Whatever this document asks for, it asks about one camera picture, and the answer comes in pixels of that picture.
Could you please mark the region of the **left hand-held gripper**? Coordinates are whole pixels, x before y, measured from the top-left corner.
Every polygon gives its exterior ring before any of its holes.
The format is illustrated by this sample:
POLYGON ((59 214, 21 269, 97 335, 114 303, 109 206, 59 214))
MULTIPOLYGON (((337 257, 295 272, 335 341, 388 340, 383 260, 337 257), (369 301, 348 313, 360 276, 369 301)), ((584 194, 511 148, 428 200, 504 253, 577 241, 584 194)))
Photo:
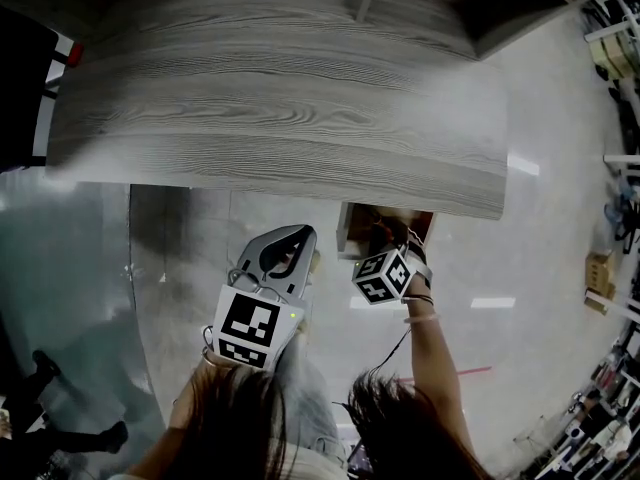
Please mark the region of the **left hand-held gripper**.
POLYGON ((310 225, 276 228, 252 239, 220 291, 204 352, 234 364, 272 370, 301 322, 317 233, 310 225), (278 287, 274 279, 285 279, 278 287))

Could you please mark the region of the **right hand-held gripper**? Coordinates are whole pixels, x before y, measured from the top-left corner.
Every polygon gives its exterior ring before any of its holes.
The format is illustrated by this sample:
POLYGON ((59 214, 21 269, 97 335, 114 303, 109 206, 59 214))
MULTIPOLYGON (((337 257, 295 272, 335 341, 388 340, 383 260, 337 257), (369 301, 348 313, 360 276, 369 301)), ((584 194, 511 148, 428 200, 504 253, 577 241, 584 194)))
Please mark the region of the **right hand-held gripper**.
POLYGON ((369 305, 400 300, 411 279, 418 275, 430 287, 432 271, 423 249, 414 242, 388 246, 382 252, 357 260, 352 283, 369 305))

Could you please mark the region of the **wooden desk drawer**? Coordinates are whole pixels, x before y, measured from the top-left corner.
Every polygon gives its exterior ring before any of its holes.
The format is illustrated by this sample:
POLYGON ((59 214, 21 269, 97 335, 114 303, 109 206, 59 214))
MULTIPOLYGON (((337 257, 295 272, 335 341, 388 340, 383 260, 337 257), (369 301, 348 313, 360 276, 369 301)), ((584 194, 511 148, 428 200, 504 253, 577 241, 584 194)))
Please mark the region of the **wooden desk drawer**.
POLYGON ((409 238, 425 244, 434 220, 432 212, 343 203, 336 231, 338 258, 355 261, 391 247, 402 249, 409 238))

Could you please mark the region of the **person's left forearm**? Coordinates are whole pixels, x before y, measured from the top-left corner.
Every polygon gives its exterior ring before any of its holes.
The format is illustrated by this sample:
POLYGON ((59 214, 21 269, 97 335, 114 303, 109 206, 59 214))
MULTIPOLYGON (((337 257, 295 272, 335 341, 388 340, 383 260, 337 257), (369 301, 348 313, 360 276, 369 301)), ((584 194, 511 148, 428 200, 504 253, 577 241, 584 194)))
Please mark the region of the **person's left forearm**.
POLYGON ((137 464, 110 480, 163 480, 179 453, 195 407, 196 396, 202 392, 208 381, 214 380, 218 374, 232 367, 231 362, 215 358, 205 351, 173 405, 168 428, 137 464))

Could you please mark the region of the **person's right forearm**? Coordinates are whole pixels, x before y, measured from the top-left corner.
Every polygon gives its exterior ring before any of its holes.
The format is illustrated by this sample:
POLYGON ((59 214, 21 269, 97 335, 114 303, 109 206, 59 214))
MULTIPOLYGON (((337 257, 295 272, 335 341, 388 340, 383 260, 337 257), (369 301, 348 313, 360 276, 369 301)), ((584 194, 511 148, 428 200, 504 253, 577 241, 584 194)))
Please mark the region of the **person's right forearm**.
MULTIPOLYGON (((436 313, 429 289, 406 295, 409 316, 436 313)), ((458 441, 474 453, 463 411, 458 374, 437 321, 409 325, 414 386, 433 404, 435 412, 458 441)))

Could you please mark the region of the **grey wooden desk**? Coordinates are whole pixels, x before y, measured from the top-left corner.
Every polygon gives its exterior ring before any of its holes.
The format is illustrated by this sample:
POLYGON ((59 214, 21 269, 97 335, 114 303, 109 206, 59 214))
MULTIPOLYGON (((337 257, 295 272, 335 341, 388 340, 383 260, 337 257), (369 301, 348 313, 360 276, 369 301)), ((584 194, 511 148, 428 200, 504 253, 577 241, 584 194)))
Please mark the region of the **grey wooden desk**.
POLYGON ((354 4, 116 4, 62 78, 48 173, 499 219, 499 69, 444 3, 354 4))

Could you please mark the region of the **person's grey trousers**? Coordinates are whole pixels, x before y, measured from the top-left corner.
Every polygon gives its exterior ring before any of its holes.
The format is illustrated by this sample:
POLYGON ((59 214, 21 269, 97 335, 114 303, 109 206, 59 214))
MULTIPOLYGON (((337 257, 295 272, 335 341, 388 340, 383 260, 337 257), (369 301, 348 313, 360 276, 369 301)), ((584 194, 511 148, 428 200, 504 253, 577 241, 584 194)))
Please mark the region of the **person's grey trousers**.
POLYGON ((286 439, 279 480, 348 480, 327 384, 309 359, 307 344, 307 326, 301 322, 274 370, 286 439))

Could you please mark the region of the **brown cardboard box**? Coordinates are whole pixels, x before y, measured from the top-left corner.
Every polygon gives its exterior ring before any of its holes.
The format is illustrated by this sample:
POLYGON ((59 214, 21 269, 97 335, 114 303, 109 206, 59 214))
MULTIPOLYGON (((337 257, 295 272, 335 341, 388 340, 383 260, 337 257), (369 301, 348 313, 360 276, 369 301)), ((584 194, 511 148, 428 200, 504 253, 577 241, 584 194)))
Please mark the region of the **brown cardboard box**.
POLYGON ((611 299, 615 292, 614 253, 590 252, 585 260, 586 288, 600 296, 611 299))
POLYGON ((590 289, 585 291, 584 305, 602 315, 606 315, 608 312, 604 300, 605 298, 597 292, 590 289))

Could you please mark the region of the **black chair base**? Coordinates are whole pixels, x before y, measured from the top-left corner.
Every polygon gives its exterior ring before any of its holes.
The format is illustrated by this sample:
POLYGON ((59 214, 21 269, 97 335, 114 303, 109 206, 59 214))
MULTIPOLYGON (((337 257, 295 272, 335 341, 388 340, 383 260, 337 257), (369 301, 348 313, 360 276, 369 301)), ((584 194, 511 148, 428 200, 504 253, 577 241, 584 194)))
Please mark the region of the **black chair base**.
POLYGON ((129 437, 123 421, 97 434, 53 427, 29 430, 40 417, 40 395, 61 374, 45 352, 34 351, 32 359, 36 372, 21 380, 0 405, 0 480, 34 480, 58 451, 118 453, 129 437))

